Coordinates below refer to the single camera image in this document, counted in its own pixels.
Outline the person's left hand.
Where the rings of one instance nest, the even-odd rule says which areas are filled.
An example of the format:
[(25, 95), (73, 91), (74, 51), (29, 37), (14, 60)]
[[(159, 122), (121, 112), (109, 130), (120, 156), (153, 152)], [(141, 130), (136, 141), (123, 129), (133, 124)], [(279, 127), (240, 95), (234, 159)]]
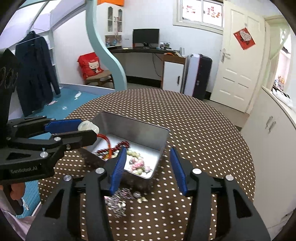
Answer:
[(12, 200), (19, 200), (24, 196), (25, 183), (15, 183), (11, 185), (10, 197)]

